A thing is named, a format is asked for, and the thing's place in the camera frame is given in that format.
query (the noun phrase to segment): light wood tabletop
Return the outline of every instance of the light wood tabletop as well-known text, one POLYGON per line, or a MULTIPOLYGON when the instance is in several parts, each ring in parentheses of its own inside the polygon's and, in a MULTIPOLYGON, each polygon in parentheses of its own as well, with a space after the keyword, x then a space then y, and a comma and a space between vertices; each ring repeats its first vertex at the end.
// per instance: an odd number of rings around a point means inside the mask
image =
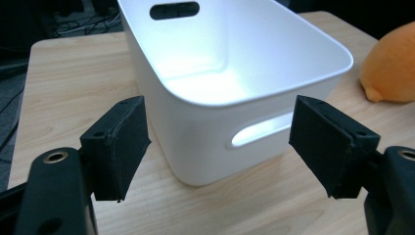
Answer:
MULTIPOLYGON (((376 40, 327 13, 302 16, 354 57, 327 102, 379 133, 379 151, 415 148, 415 104, 370 103, 358 82, 376 40)), ((110 107, 138 95, 133 69, 123 33, 35 44, 9 188, 26 181, 37 156, 79 148, 80 135, 110 107)), ((151 126, 150 138, 126 200, 94 202, 100 234, 367 234, 365 191, 355 200, 327 198, 293 149, 208 186, 190 187, 173 176, 151 126)))

